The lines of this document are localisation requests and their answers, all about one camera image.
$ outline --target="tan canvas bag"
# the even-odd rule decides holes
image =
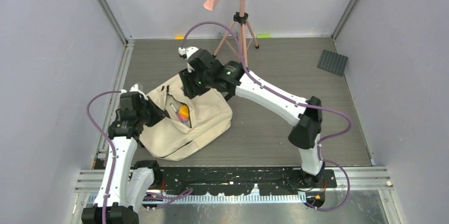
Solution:
[[[145,127],[140,141],[154,156],[161,159],[181,160],[203,148],[231,126],[232,110],[222,94],[215,89],[191,100],[184,96],[183,84],[176,75],[148,93],[166,117],[153,127]],[[170,104],[178,109],[188,106],[190,124],[185,125],[176,116]]]

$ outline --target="gray floor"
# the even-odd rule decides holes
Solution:
[[[196,46],[213,52],[219,43],[215,39],[189,40]],[[149,92],[185,68],[177,56],[179,40],[138,40],[134,46],[125,88],[141,83]],[[344,77],[317,68],[323,49],[336,51],[330,38],[260,39],[260,49],[249,48],[249,68],[258,76],[294,95],[316,96],[322,105],[341,110],[354,120],[352,130],[323,145],[323,156],[342,165],[370,165],[360,124]],[[225,63],[237,59],[226,46],[218,54]],[[276,166],[300,165],[298,150],[287,136],[292,127],[271,111],[243,98],[229,101],[234,114],[231,128],[215,141],[179,162],[158,160],[162,166]],[[322,135],[346,128],[344,118],[323,113]],[[153,159],[139,148],[135,160]]]

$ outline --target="yellow tape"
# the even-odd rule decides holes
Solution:
[[[259,39],[267,39],[267,38],[271,38],[271,34],[258,34],[257,37]]]

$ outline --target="cable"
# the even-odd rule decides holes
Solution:
[[[112,176],[114,174],[114,169],[115,169],[116,151],[115,151],[114,143],[112,142],[112,140],[107,136],[107,134],[95,122],[94,118],[91,115],[90,108],[91,108],[91,104],[92,104],[92,102],[94,102],[94,100],[96,100],[97,98],[99,98],[103,95],[112,94],[112,93],[121,93],[121,91],[108,91],[108,92],[100,93],[99,95],[93,97],[91,99],[91,101],[89,101],[89,103],[87,104],[87,107],[86,107],[87,117],[89,117],[89,120],[92,122],[94,127],[101,133],[101,135],[104,136],[104,138],[107,140],[107,142],[109,143],[109,146],[112,150],[111,171],[109,172],[109,178],[107,179],[107,185],[106,185],[106,189],[104,191],[104,196],[103,196],[103,198],[104,198],[103,199],[103,207],[101,209],[102,224],[106,224],[106,205],[107,205],[107,198],[109,197],[109,189],[111,188]]]
[[[187,197],[188,195],[192,194],[192,192],[193,192],[193,188],[188,188],[187,190],[181,192],[181,194],[179,194],[178,196],[164,196],[164,195],[157,194],[157,193],[154,193],[154,192],[147,192],[147,194],[154,195],[154,196],[156,196],[156,197],[158,197],[160,199],[168,199],[168,200],[170,200],[170,201],[168,201],[165,204],[162,204],[160,206],[157,206],[157,207],[153,208],[154,210],[158,210],[158,209],[164,208],[167,205],[175,202],[175,200],[179,200],[179,199],[183,199],[183,198]],[[152,196],[146,196],[146,197],[144,197],[144,199],[154,199],[154,198]]]
[[[186,32],[186,34],[185,34],[185,36],[184,36],[183,42],[182,42],[182,44],[181,44],[181,48],[184,48],[185,42],[186,42],[186,40],[187,40],[188,35],[189,35],[194,29],[196,29],[197,27],[202,26],[202,25],[205,25],[205,24],[214,24],[214,25],[218,25],[218,26],[221,26],[222,28],[226,29],[226,30],[232,35],[232,37],[234,38],[234,40],[235,40],[235,42],[236,42],[236,44],[237,44],[237,49],[238,49],[238,53],[239,53],[239,56],[240,56],[241,63],[242,63],[242,64],[246,64],[246,63],[245,63],[245,57],[244,57],[243,51],[242,51],[242,47],[240,46],[240,43],[239,43],[239,41],[238,41],[238,39],[237,39],[236,34],[233,33],[232,30],[229,29],[226,25],[224,25],[224,24],[222,24],[222,23],[219,23],[219,22],[205,21],[205,22],[198,23],[198,24],[194,25],[193,27],[191,27],[191,28]],[[334,164],[334,165],[337,166],[338,168],[340,168],[340,169],[343,171],[343,173],[345,174],[346,180],[347,180],[347,182],[348,182],[348,190],[347,190],[347,194],[346,194],[346,197],[343,199],[343,202],[342,202],[341,204],[339,204],[338,206],[336,206],[336,207],[334,207],[334,208],[329,208],[329,209],[321,209],[321,208],[320,208],[320,209],[318,209],[318,210],[319,210],[319,211],[323,211],[323,212],[326,212],[326,211],[333,211],[333,210],[337,210],[338,208],[340,208],[341,206],[343,206],[343,204],[346,203],[346,201],[347,201],[347,199],[348,199],[348,197],[349,197],[349,191],[350,191],[349,176],[348,176],[348,174],[346,173],[346,171],[343,169],[343,167],[341,167],[338,163],[333,162],[333,161],[331,161],[331,160],[327,160],[327,159],[323,159],[323,158],[322,158],[322,155],[321,155],[321,143],[324,142],[325,140],[328,140],[329,138],[337,137],[337,136],[340,136],[340,135],[343,135],[343,134],[347,133],[347,132],[351,129],[351,127],[352,127],[352,119],[351,119],[347,114],[345,114],[345,113],[343,113],[343,112],[341,112],[341,111],[339,111],[339,110],[330,109],[330,108],[323,107],[323,106],[315,106],[315,105],[309,105],[309,104],[297,103],[295,100],[290,99],[289,97],[284,96],[284,95],[282,95],[281,93],[278,93],[278,92],[276,92],[275,90],[273,90],[273,89],[271,89],[271,88],[269,88],[269,87],[267,87],[267,86],[263,86],[261,82],[259,82],[258,80],[256,80],[256,79],[249,73],[249,70],[248,70],[248,68],[247,68],[246,66],[243,66],[243,70],[245,71],[245,74],[246,74],[246,75],[247,75],[247,76],[248,76],[248,77],[249,77],[255,84],[257,84],[257,85],[263,87],[264,89],[266,89],[266,90],[269,91],[270,93],[272,93],[272,94],[274,94],[274,95],[280,97],[280,98],[283,99],[283,100],[286,100],[286,101],[288,101],[288,102],[290,102],[290,103],[292,103],[292,104],[298,105],[298,106],[309,107],[309,108],[312,108],[312,109],[324,110],[324,111],[328,111],[328,112],[331,112],[331,113],[334,113],[334,114],[338,114],[338,115],[341,115],[342,117],[344,117],[344,118],[348,121],[348,126],[347,126],[346,129],[344,129],[344,130],[342,130],[342,131],[340,131],[340,132],[333,133],[333,134],[327,135],[327,136],[325,136],[325,137],[322,137],[322,138],[321,138],[320,140],[318,140],[318,142],[317,142],[318,158],[319,158],[320,160],[324,161],[324,162],[329,162],[329,163],[331,163],[331,164]]]
[[[292,188],[294,188],[295,190],[300,191],[300,192],[309,192],[309,191],[315,189],[314,187],[312,187],[312,188],[310,188],[310,189],[308,189],[308,190],[302,190],[302,189],[300,189],[300,188],[297,188],[296,186],[293,186],[293,185],[290,183],[290,180],[287,181],[287,184],[290,185],[290,187],[292,187]]]
[[[107,143],[109,144],[109,147],[112,150],[112,164],[111,164],[111,171],[109,172],[109,177],[107,179],[107,184],[106,184],[106,188],[104,191],[104,196],[103,196],[103,207],[102,207],[102,211],[101,211],[101,216],[102,216],[102,224],[106,224],[106,205],[107,205],[107,199],[109,197],[109,190],[111,188],[111,183],[112,183],[112,177],[114,175],[114,170],[115,170],[115,159],[116,159],[116,150],[115,150],[115,146],[114,143],[112,142],[112,140],[108,137],[108,135],[106,134],[106,132],[104,132],[100,126],[95,122],[94,118],[91,115],[91,105],[92,103],[99,97],[106,95],[106,94],[112,94],[112,93],[121,93],[121,91],[107,91],[104,93],[100,93],[99,95],[93,97],[89,103],[87,104],[86,107],[86,113],[87,113],[87,117],[89,117],[89,120],[92,122],[92,124],[94,125],[94,127],[101,133],[101,135],[104,136],[104,138],[107,140]],[[165,203],[159,207],[156,207],[155,209],[160,209],[163,208],[169,204],[171,204],[173,201],[178,200],[178,199],[182,199],[188,195],[190,195],[193,192],[192,188],[189,188],[187,190],[185,190],[184,192],[182,192],[180,195],[176,196],[176,197],[172,197],[169,198],[171,201],[168,203]],[[154,193],[155,195],[159,196],[159,197],[164,197],[162,195],[159,195],[157,193]]]
[[[346,201],[349,199],[349,193],[350,193],[350,191],[351,191],[351,184],[349,183],[349,176],[348,176],[348,174],[346,173],[345,169],[344,169],[342,166],[340,166],[340,164],[338,164],[338,163],[336,163],[336,162],[333,162],[332,160],[328,160],[328,159],[323,159],[323,161],[324,161],[324,162],[329,162],[329,163],[331,163],[331,164],[334,164],[335,166],[337,166],[338,168],[340,168],[340,170],[343,172],[343,174],[345,174],[346,182],[348,183],[348,190],[346,191],[346,196],[345,196],[345,198],[343,199],[343,201],[342,201],[339,205],[337,205],[336,207],[332,207],[332,208],[315,208],[315,207],[313,206],[313,204],[309,204],[309,203],[306,203],[306,205],[307,205],[308,207],[310,207],[310,208],[315,208],[317,211],[321,211],[321,212],[331,212],[331,211],[337,210],[337,209],[339,209],[340,207],[342,207],[342,206],[346,203]]]

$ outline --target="gray wall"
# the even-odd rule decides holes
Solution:
[[[337,39],[367,141],[408,223],[447,223],[449,0],[360,0]]]
[[[67,223],[123,45],[97,0],[0,0],[1,223]],[[102,120],[106,98],[92,107]]]
[[[213,20],[230,25],[239,0],[221,0],[214,11],[205,0],[115,0],[135,39],[175,38],[197,24]],[[276,37],[330,36],[349,0],[247,0],[256,34]],[[192,37],[216,37],[218,26],[203,26]]]

